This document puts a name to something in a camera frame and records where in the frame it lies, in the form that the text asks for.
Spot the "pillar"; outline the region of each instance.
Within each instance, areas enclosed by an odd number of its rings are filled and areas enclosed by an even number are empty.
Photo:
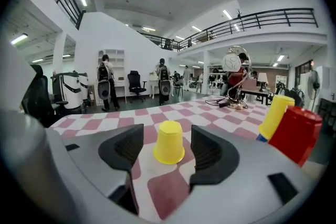
[[[209,79],[209,70],[210,70],[210,57],[209,51],[205,50],[203,52],[203,84],[202,84],[202,94],[208,94],[208,79]]]
[[[62,31],[56,36],[54,46],[54,56],[52,63],[52,70],[56,73],[62,73],[63,53],[67,33]]]

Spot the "fan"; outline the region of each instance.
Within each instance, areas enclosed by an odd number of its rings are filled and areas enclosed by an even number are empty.
[[[314,108],[315,99],[316,99],[316,96],[319,93],[319,90],[320,90],[319,74],[315,70],[311,70],[310,71],[310,76],[309,76],[309,79],[308,79],[308,96],[311,100],[314,99],[311,111]]]

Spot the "black office chair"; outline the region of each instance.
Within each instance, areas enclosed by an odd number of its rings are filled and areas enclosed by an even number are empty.
[[[143,88],[140,85],[140,75],[137,71],[131,71],[128,75],[128,81],[130,83],[130,92],[135,93],[135,96],[131,99],[131,103],[134,99],[140,99],[142,102],[144,99],[141,97],[140,93],[146,91],[145,84],[147,81],[143,82]]]
[[[301,91],[301,90],[299,90],[299,91],[296,91],[296,90],[294,90],[294,89],[292,89],[291,91],[290,91],[290,95],[291,95],[291,97],[294,99],[294,101],[295,101],[295,106],[298,106],[298,107],[300,107],[300,108],[303,108],[303,106],[304,106],[304,104],[305,104],[305,101],[304,101],[304,98],[305,98],[305,95],[304,95],[304,93]]]
[[[48,79],[43,75],[42,67],[31,65],[36,75],[29,85],[21,105],[26,114],[36,118],[44,127],[48,128],[61,119],[64,114],[56,114],[48,93]],[[56,102],[57,105],[65,105],[68,102]]]

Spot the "table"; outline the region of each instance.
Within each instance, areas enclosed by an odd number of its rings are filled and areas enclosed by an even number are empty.
[[[260,96],[261,97],[261,104],[264,104],[264,97],[266,97],[266,105],[268,105],[268,94],[269,94],[268,91],[259,92],[259,90],[241,88],[240,89],[240,95],[242,93],[256,95],[257,97]]]
[[[111,113],[68,115],[51,128],[63,139],[89,135],[131,124],[144,124],[144,145],[132,169],[139,217],[160,222],[168,217],[187,197],[189,178],[195,172],[195,159],[190,148],[191,125],[197,124],[255,140],[258,126],[268,108],[248,103],[248,109],[232,110],[205,103],[217,96],[153,108]],[[164,165],[153,156],[159,125],[165,120],[180,122],[183,130],[185,156],[175,165]]]

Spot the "backpack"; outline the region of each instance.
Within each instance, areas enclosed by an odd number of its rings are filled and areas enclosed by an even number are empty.
[[[98,81],[110,80],[112,79],[112,74],[109,72],[109,69],[104,62],[100,63],[98,67]]]
[[[169,80],[168,68],[166,66],[162,66],[161,68],[160,80]]]

